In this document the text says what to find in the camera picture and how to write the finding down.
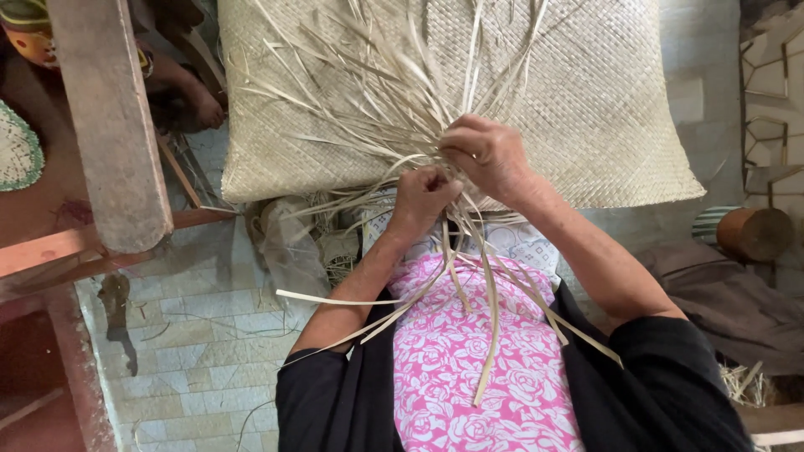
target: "green and white striped cloth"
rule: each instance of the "green and white striped cloth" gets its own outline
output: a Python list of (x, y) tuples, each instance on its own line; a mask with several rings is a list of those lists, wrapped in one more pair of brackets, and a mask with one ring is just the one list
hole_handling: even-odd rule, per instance
[(715, 206), (701, 212), (692, 222), (692, 238), (717, 247), (717, 224), (727, 213), (740, 206)]

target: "forearm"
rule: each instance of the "forearm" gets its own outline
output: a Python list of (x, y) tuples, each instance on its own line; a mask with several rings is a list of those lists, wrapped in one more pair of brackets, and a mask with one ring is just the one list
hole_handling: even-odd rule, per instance
[[(391, 278), (394, 267), (410, 248), (409, 240), (385, 232), (368, 250), (355, 270), (335, 287), (328, 298), (351, 302), (373, 302)], [(324, 348), (363, 327), (371, 305), (344, 306), (321, 304), (290, 349)], [(351, 343), (333, 347), (345, 352)]]
[(552, 189), (515, 206), (564, 256), (589, 297), (616, 323), (646, 315), (684, 318), (633, 256)]

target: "woman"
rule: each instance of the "woman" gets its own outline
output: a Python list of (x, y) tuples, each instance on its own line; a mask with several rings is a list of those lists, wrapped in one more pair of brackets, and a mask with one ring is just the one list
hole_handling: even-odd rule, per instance
[[(516, 130), (465, 115), (439, 148), (561, 252), (617, 326), (610, 337), (584, 320), (566, 286), (554, 296), (543, 270), (518, 256), (499, 259), (526, 271), (544, 299), (555, 300), (553, 310), (607, 343), (624, 368), (566, 330), (569, 345), (561, 347), (544, 313), (493, 265), (498, 349), (473, 406), (490, 345), (489, 307), (482, 272), (471, 257), (456, 260), (471, 310), (442, 275), (395, 327), (355, 346), (350, 360), (350, 343), (319, 350), (392, 308), (316, 310), (279, 374), (280, 450), (751, 450), (712, 347), (639, 263), (530, 170)], [(441, 254), (402, 259), (461, 189), (436, 167), (404, 173), (387, 227), (330, 298), (373, 301), (386, 286), (393, 299), (412, 297), (437, 274)]]

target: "white rose pattern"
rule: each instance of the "white rose pattern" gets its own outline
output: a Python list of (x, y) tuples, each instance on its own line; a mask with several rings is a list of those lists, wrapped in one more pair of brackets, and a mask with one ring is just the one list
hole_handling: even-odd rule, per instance
[[(456, 260), (455, 266), (473, 312), (464, 311), (445, 275), (397, 322), (394, 417), (404, 449), (584, 452), (556, 334), (542, 321), (542, 310), (495, 264), (498, 350), (480, 406), (472, 406), (491, 339), (490, 310), (482, 272), (464, 261)], [(404, 262), (389, 289), (404, 300), (440, 268), (441, 254)], [(552, 302), (548, 278), (526, 271), (545, 301)]]

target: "brown wooden cylinder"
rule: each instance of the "brown wooden cylinder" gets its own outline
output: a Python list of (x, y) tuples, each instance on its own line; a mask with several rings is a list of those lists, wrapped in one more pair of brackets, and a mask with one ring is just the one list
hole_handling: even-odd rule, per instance
[(717, 224), (717, 244), (746, 261), (776, 259), (793, 243), (793, 221), (776, 208), (738, 208)]

